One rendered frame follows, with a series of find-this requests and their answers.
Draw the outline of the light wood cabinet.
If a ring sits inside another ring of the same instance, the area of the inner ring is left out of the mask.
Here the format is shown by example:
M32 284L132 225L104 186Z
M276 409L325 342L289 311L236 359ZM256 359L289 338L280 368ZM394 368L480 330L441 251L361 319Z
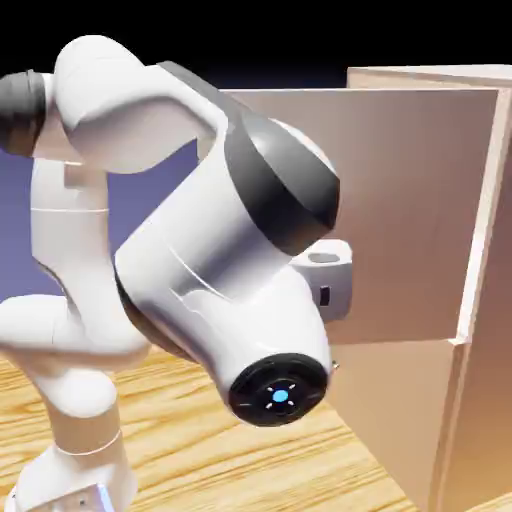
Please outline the light wood cabinet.
M479 265L464 330L469 344L443 465L441 512L465 512L512 492L512 65L353 68L343 89L505 92L503 140L479 206Z

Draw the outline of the light wood cabinet door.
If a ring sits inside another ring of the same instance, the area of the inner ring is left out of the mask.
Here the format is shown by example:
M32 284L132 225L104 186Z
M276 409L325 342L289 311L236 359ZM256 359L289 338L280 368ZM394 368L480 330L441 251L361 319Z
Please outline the light wood cabinet door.
M238 89L295 126L341 180L334 236L353 251L336 344L449 339L464 330L479 265L479 206L503 140L504 91Z
M422 512L441 512L440 482L461 340L336 344L328 401Z

